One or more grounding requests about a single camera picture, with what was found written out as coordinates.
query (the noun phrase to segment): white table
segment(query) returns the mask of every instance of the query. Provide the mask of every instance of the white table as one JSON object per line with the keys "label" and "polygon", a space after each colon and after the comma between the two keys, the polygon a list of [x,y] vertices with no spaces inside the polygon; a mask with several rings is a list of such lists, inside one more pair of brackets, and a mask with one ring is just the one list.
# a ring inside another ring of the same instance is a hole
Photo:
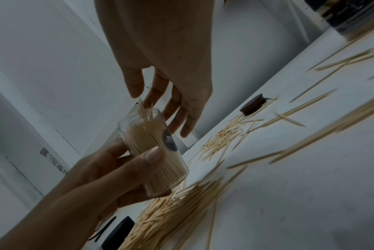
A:
{"label": "white table", "polygon": [[[264,84],[254,96],[280,98],[254,118],[266,121],[273,111],[284,113],[325,92],[337,89],[325,99],[293,114],[306,128],[278,121],[250,133],[233,151],[234,140],[224,155],[217,175],[226,178],[238,169],[227,166],[271,152],[284,150],[342,117],[374,97],[374,58],[346,66],[297,100],[291,99],[332,72],[307,71],[347,43],[329,30]],[[374,32],[339,52],[321,65],[336,62],[374,47]],[[211,136],[223,129],[239,108],[199,140],[183,158],[188,162]],[[190,167],[187,185],[201,179],[217,163],[211,161]],[[272,165],[265,159],[249,165],[218,201],[211,249],[373,249],[374,246],[374,116],[322,140]],[[117,213],[119,222],[126,215],[136,219],[147,203],[124,208]],[[211,212],[186,242],[184,249],[204,249]]]}

